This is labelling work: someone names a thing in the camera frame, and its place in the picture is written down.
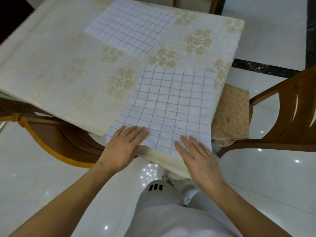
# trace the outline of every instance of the hand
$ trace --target hand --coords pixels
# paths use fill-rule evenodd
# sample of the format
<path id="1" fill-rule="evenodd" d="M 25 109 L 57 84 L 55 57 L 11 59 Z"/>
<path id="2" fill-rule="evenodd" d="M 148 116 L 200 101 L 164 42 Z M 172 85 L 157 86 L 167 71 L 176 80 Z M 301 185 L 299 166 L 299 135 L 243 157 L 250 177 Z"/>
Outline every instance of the hand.
<path id="1" fill-rule="evenodd" d="M 218 188 L 227 186 L 221 169 L 212 156 L 212 153 L 201 142 L 189 136 L 190 143 L 184 136 L 180 136 L 182 143 L 190 150 L 193 157 L 187 153 L 177 142 L 174 142 L 174 147 L 180 153 L 185 165 L 188 168 L 189 174 L 198 185 L 198 187 L 207 194 L 212 194 Z"/>
<path id="2" fill-rule="evenodd" d="M 113 175 L 132 162 L 137 147 L 148 135 L 145 127 L 125 128 L 124 125 L 114 133 L 97 161 L 97 164 L 104 166 Z"/>

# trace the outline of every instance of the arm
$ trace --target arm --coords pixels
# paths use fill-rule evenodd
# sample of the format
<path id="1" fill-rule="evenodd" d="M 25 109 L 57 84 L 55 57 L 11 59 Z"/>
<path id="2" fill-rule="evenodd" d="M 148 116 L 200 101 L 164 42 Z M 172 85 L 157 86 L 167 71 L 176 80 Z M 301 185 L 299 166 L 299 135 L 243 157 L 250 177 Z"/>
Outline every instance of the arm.
<path id="1" fill-rule="evenodd" d="M 97 163 L 78 181 L 44 206 L 10 237 L 70 237 L 87 207 L 111 177 L 134 159 L 148 131 L 121 127 L 106 145 Z"/>
<path id="2" fill-rule="evenodd" d="M 191 143 L 183 136 L 180 139 L 193 155 L 189 155 L 174 142 L 190 176 L 199 188 L 214 200 L 244 237 L 291 237 L 227 184 L 216 159 L 202 143 L 197 143 L 192 136 L 189 137 Z"/>

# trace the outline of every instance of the grid paper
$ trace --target grid paper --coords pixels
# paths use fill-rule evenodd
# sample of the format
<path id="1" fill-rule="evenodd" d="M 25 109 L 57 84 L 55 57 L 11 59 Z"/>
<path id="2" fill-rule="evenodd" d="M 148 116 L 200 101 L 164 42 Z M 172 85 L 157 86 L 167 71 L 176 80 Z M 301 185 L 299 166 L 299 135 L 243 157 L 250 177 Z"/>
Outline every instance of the grid paper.
<path id="1" fill-rule="evenodd" d="M 177 18 L 171 11 L 138 1 L 115 0 L 84 31 L 143 59 Z"/>
<path id="2" fill-rule="evenodd" d="M 106 141 L 121 126 L 138 125 L 149 131 L 142 145 L 165 154 L 180 157 L 173 146 L 173 141 L 180 141 L 180 135 L 192 135 L 211 150 L 210 110 L 214 79 L 211 72 L 146 66 L 134 93 L 136 97 L 106 132 Z"/>

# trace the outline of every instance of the person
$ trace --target person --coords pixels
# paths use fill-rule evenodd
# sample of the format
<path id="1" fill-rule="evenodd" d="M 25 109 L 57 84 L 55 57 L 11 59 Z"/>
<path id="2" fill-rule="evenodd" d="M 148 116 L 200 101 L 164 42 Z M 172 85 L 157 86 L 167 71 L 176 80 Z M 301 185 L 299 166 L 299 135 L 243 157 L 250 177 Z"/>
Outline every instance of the person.
<path id="1" fill-rule="evenodd" d="M 147 135 L 145 127 L 121 127 L 89 171 L 10 236 L 71 236 L 94 197 L 132 162 Z M 201 191 L 184 207 L 183 196 L 175 187 L 163 180 L 149 183 L 140 194 L 125 236 L 291 236 L 227 184 L 216 159 L 202 143 L 191 136 L 191 142 L 183 136 L 180 140 L 192 155 L 177 142 L 174 146 Z"/>

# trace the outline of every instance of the cream tablecloth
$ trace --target cream tablecloth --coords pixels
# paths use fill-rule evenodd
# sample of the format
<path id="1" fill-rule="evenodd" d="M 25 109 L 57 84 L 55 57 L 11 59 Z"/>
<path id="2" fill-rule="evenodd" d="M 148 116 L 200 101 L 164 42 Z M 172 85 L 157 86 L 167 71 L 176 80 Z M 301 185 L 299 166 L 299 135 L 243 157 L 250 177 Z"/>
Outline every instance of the cream tablecloth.
<path id="1" fill-rule="evenodd" d="M 149 4 L 180 18 L 139 60 L 83 32 L 111 2 L 46 0 L 0 46 L 0 90 L 101 136 L 128 104 L 144 65 L 190 67 L 216 73 L 214 114 L 243 20 Z M 138 154 L 188 176 L 181 159 L 145 146 Z"/>

